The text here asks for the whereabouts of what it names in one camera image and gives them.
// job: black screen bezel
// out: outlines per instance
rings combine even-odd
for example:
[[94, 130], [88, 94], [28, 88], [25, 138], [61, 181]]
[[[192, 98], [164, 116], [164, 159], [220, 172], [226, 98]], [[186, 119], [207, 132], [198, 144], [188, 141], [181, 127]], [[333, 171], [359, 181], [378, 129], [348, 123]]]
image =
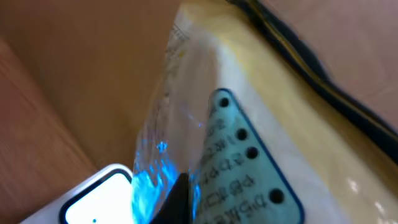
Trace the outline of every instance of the black screen bezel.
[[102, 178], [100, 178], [99, 180], [97, 180], [96, 182], [94, 182], [93, 184], [91, 184], [89, 187], [87, 187], [86, 189], [82, 190], [80, 193], [78, 193], [77, 195], [75, 195], [73, 198], [69, 199], [67, 202], [65, 202], [60, 210], [59, 213], [59, 221], [61, 224], [68, 224], [65, 215], [67, 214], [67, 210], [77, 201], [79, 201], [81, 198], [83, 198], [84, 196], [86, 196], [88, 193], [90, 193], [92, 190], [94, 190], [95, 188], [97, 188], [98, 186], [100, 186], [103, 182], [105, 182], [106, 180], [108, 180], [110, 177], [112, 177], [115, 174], [123, 174], [127, 180], [129, 182], [131, 182], [132, 177], [130, 176], [130, 174], [124, 170], [124, 169], [114, 169], [111, 170], [110, 172], [108, 172], [106, 175], [104, 175]]

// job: plastic bag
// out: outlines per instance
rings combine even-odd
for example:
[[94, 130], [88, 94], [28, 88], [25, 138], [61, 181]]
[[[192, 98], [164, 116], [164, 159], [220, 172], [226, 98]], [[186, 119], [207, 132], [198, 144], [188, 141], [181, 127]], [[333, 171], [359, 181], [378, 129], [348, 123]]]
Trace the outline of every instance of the plastic bag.
[[[201, 175], [209, 101], [219, 88], [233, 93], [265, 142], [303, 205], [305, 223], [396, 223], [394, 193], [356, 155], [372, 143], [291, 77], [233, 6], [221, 1], [182, 5], [170, 32], [166, 74], [137, 139], [136, 223], [150, 222], [180, 172]], [[195, 184], [191, 192], [193, 222], [217, 223], [219, 212], [195, 215], [194, 205], [206, 192]]]

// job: black dot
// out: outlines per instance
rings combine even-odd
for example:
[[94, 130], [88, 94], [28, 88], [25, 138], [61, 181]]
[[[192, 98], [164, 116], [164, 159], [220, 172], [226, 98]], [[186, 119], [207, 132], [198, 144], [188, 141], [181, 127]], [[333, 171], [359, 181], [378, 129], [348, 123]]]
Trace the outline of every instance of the black dot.
[[246, 157], [249, 159], [254, 159], [259, 155], [259, 151], [255, 147], [249, 147], [246, 150]]
[[236, 132], [236, 137], [239, 140], [243, 141], [248, 138], [248, 132], [243, 128], [239, 128], [238, 131]]
[[269, 192], [268, 197], [272, 203], [276, 203], [276, 204], [282, 203], [285, 199], [285, 195], [280, 189], [272, 189]]
[[228, 105], [229, 105], [229, 100], [228, 100], [228, 98], [222, 98], [221, 100], [220, 100], [220, 107], [227, 107]]

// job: phone screen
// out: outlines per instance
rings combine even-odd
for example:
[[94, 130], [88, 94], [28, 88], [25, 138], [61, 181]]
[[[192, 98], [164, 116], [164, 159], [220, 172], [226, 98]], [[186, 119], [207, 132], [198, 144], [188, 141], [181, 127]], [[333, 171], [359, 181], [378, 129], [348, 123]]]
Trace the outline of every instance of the phone screen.
[[61, 209], [61, 223], [133, 224], [131, 177], [124, 170], [113, 170]]

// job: transparent plastic packaging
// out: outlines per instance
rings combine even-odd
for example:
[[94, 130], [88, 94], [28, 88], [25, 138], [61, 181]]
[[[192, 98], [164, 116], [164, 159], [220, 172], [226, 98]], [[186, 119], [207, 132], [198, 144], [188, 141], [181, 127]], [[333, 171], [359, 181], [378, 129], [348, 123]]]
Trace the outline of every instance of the transparent plastic packaging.
[[[259, 92], [252, 77], [256, 74], [255, 68], [243, 65], [238, 60], [238, 51], [228, 45], [233, 43], [239, 48], [240, 42], [228, 36], [225, 30], [222, 34], [213, 33], [212, 27], [226, 24], [223, 20], [226, 15], [216, 17], [219, 20], [209, 18], [213, 19], [211, 25], [198, 22], [200, 16], [197, 14], [208, 16], [204, 12], [207, 7], [211, 6], [209, 15], [212, 16], [223, 14], [230, 7], [220, 4], [213, 7], [213, 2], [205, 2], [205, 6], [199, 3], [197, 6], [183, 4], [170, 32], [166, 76], [159, 86], [155, 105], [137, 138], [132, 181], [135, 223], [151, 221], [181, 172], [189, 172], [193, 178], [190, 189], [193, 223], [222, 223], [217, 220], [218, 210], [209, 210], [197, 219], [197, 205], [205, 198], [203, 194], [206, 192], [194, 184], [194, 178], [201, 175], [204, 169], [200, 161], [206, 153], [204, 142], [208, 131], [208, 115], [211, 113], [209, 101], [219, 88], [227, 88], [233, 93], [237, 104], [252, 123], [259, 138], [264, 141], [269, 154], [302, 204], [305, 223], [397, 223], [395, 211], [398, 209], [398, 200], [360, 158], [328, 143], [341, 141], [334, 139], [335, 130], [323, 123], [322, 119], [316, 120], [318, 118], [313, 117], [308, 119], [307, 127], [302, 127], [300, 132], [296, 131], [297, 134], [291, 132], [292, 128], [286, 128], [294, 124], [284, 123], [284, 119], [279, 119], [280, 114], [286, 117], [285, 120], [299, 118], [291, 117], [293, 113], [290, 105], [284, 102], [285, 96], [276, 95], [279, 93], [270, 91], [271, 87], [264, 87]], [[235, 14], [237, 12], [232, 10], [231, 15]], [[268, 55], [257, 57], [271, 60], [267, 58]], [[282, 76], [289, 72], [284, 70], [279, 73]], [[278, 100], [275, 103], [267, 102], [267, 96]], [[297, 113], [309, 113], [297, 110]], [[319, 136], [315, 136], [323, 139], [325, 149], [312, 143], [316, 139], [306, 139], [303, 142], [299, 138], [305, 135], [306, 129], [308, 133], [316, 133], [311, 125], [326, 126], [329, 130], [328, 139], [322, 136], [321, 131]], [[242, 198], [249, 197], [248, 195], [250, 192], [242, 194]], [[279, 217], [275, 220], [274, 224], [276, 223], [284, 224], [284, 218]]]

